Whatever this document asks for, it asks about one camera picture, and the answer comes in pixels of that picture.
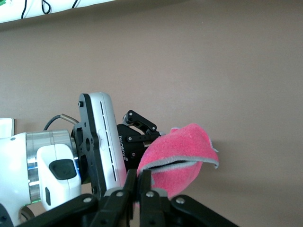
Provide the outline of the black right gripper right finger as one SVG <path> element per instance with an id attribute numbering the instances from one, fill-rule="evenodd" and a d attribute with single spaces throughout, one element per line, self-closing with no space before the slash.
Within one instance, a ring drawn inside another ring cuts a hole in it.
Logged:
<path id="1" fill-rule="evenodd" d="M 138 198 L 141 227 L 235 227 L 221 216 L 190 196 L 177 195 L 171 199 L 163 189 L 152 188 L 152 173 L 139 175 Z"/>

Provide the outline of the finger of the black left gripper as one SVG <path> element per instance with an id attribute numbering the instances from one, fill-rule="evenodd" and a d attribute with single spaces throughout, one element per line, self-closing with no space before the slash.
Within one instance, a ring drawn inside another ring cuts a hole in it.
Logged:
<path id="1" fill-rule="evenodd" d="M 157 126 L 154 123 L 133 110 L 129 110 L 123 116 L 123 124 L 126 126 L 134 126 L 143 133 L 154 133 L 157 130 Z"/>

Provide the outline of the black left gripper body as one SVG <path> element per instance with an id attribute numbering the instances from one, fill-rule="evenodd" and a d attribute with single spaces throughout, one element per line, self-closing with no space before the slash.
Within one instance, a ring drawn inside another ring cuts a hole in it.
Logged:
<path id="1" fill-rule="evenodd" d="M 147 147 L 158 137 L 164 135 L 156 130 L 156 126 L 149 129 L 140 123 L 119 124 L 117 129 L 126 170 L 137 169 Z"/>

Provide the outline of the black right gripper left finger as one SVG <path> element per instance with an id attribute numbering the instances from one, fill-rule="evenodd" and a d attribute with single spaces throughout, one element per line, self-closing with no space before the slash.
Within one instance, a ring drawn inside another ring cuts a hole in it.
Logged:
<path id="1" fill-rule="evenodd" d="M 26 222 L 27 227 L 128 227 L 137 172 L 130 169 L 122 188 L 97 199 L 83 194 Z"/>

